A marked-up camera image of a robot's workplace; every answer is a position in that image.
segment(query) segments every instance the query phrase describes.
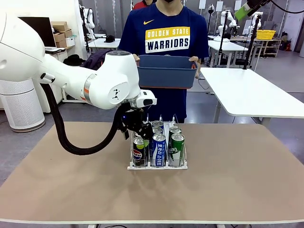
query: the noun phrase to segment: navy blue t-shirt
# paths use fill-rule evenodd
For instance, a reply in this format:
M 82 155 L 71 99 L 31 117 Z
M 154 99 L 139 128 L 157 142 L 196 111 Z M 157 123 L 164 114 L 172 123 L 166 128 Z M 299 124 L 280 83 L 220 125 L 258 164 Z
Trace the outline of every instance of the navy blue t-shirt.
M 139 55 L 170 55 L 198 58 L 209 56 L 207 24 L 187 7 L 176 16 L 166 16 L 155 4 L 130 12 L 119 48 Z M 149 120 L 171 121 L 174 114 L 186 114 L 186 89 L 144 88 L 151 90 L 157 105 L 148 109 Z

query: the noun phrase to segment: yellow bin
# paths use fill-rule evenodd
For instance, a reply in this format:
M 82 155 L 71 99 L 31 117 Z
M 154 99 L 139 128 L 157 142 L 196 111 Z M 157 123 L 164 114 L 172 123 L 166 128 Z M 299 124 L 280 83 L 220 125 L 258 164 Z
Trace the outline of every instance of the yellow bin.
M 276 31 L 274 30 L 257 30 L 256 38 L 257 39 L 272 39 Z

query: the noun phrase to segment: man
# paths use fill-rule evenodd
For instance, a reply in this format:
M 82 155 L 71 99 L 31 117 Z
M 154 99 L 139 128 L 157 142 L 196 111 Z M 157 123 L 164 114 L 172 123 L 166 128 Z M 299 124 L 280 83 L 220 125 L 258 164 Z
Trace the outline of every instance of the man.
M 142 0 L 141 2 L 135 4 L 133 10 L 145 8 L 147 6 L 150 6 L 152 3 L 156 3 L 156 1 L 157 0 Z
M 119 48 L 134 55 L 170 55 L 191 57 L 198 61 L 208 57 L 207 24 L 205 19 L 184 7 L 181 0 L 158 0 L 151 6 L 131 11 Z M 179 123 L 186 115 L 186 89 L 150 89 L 157 105 L 147 111 L 149 120 L 171 121 L 174 114 Z

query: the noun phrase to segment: gray storage basket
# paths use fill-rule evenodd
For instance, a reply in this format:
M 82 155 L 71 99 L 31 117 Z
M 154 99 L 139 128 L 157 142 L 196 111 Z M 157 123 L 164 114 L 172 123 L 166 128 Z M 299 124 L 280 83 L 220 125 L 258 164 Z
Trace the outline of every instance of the gray storage basket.
M 190 89 L 197 65 L 189 57 L 139 56 L 139 86 Z

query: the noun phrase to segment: brown table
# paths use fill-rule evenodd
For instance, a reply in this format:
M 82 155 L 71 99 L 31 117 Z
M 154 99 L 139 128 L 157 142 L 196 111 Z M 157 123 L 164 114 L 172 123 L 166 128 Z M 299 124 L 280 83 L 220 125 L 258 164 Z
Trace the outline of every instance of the brown table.
M 110 123 L 66 123 L 77 146 Z M 53 127 L 0 187 L 0 220 L 53 223 L 285 223 L 304 219 L 304 166 L 258 124 L 184 124 L 188 170 L 128 171 L 130 141 L 75 156 Z

